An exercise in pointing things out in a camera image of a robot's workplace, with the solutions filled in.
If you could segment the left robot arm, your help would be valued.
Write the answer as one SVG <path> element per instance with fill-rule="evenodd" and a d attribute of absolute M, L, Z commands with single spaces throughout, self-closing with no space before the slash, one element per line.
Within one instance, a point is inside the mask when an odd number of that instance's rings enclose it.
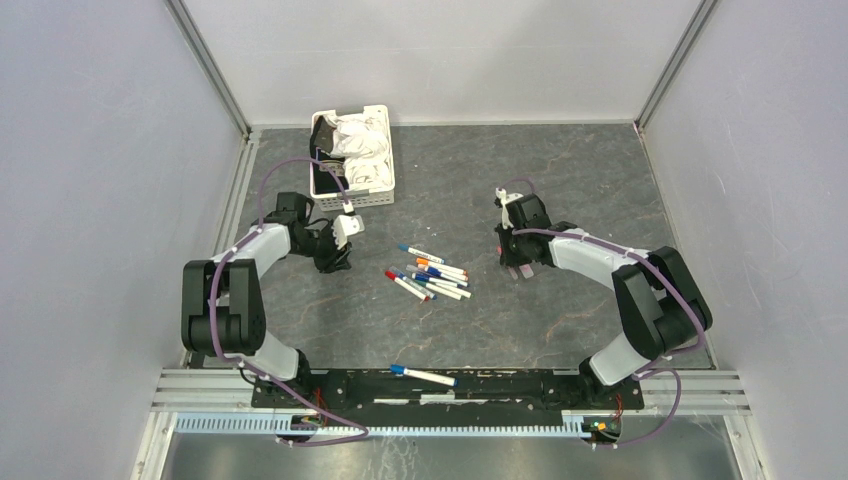
<path fill-rule="evenodd" d="M 323 274 L 350 269 L 351 237 L 364 223 L 351 202 L 334 219 L 313 219 L 314 201 L 278 194 L 273 210 L 257 219 L 228 250 L 188 262 L 182 273 L 180 334 L 185 349 L 253 372 L 290 407 L 302 407 L 316 388 L 305 354 L 267 328 L 261 279 L 289 255 L 312 259 Z"/>

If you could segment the light blue cap marker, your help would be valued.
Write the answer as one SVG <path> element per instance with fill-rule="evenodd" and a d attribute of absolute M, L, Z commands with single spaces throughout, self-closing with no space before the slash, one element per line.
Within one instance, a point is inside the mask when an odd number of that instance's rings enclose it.
<path fill-rule="evenodd" d="M 433 255 L 433 254 L 430 254 L 430 253 L 427 253 L 423 250 L 420 250 L 418 248 L 412 247 L 412 246 L 407 245 L 407 244 L 399 243 L 398 248 L 401 251 L 407 252 L 407 253 L 414 255 L 418 258 L 425 259 L 428 262 L 433 262 L 433 263 L 437 263 L 437 264 L 444 264 L 445 263 L 445 260 L 443 258 L 436 256 L 436 255 Z"/>

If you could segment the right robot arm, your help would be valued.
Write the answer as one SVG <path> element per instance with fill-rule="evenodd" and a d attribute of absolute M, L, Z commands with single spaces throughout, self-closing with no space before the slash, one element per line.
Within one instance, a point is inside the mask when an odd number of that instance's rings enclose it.
<path fill-rule="evenodd" d="M 624 247 L 568 222 L 551 222 L 536 194 L 495 191 L 501 221 L 495 231 L 500 263 L 531 263 L 570 271 L 614 293 L 621 332 L 579 366 L 577 392 L 602 408 L 628 379 L 648 374 L 660 360 L 704 347 L 712 315 L 682 255 Z"/>

